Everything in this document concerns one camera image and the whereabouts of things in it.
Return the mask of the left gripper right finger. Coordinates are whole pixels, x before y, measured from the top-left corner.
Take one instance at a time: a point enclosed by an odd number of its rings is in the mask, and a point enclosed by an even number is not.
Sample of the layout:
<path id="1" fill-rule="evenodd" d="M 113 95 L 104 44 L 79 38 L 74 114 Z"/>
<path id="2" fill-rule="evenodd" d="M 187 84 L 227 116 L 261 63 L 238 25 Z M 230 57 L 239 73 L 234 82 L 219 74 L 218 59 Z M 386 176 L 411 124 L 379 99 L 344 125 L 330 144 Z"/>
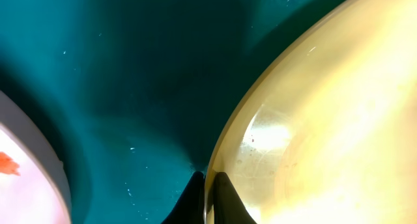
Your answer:
<path id="1" fill-rule="evenodd" d="M 225 172 L 216 174 L 213 192 L 215 224 L 256 224 Z"/>

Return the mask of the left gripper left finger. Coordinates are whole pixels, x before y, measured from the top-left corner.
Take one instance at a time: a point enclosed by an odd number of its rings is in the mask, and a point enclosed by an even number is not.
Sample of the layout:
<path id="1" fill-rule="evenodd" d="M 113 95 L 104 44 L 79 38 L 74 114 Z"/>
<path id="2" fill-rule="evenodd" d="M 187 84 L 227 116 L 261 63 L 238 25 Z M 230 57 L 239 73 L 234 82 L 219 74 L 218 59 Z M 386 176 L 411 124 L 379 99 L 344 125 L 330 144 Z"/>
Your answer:
<path id="1" fill-rule="evenodd" d="M 204 224 L 204 174 L 196 171 L 162 224 Z"/>

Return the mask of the yellow green plate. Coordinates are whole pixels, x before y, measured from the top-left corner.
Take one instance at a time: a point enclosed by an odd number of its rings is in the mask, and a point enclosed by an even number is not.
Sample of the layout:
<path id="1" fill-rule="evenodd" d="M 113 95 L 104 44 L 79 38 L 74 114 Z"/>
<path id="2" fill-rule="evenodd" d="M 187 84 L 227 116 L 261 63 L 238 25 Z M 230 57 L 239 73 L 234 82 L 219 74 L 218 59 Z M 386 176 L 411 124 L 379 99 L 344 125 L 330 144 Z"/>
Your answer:
<path id="1" fill-rule="evenodd" d="M 294 41 L 228 120 L 226 173 L 256 223 L 416 222 L 416 0 L 346 0 Z"/>

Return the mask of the white plate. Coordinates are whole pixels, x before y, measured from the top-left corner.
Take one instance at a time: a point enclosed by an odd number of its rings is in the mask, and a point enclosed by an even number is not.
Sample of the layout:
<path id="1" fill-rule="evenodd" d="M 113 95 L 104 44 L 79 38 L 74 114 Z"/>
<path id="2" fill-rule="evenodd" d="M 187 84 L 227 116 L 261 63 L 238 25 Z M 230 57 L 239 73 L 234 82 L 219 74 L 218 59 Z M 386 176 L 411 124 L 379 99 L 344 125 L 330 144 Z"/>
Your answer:
<path id="1" fill-rule="evenodd" d="M 62 161 L 33 121 L 1 93 L 1 223 L 71 224 Z"/>

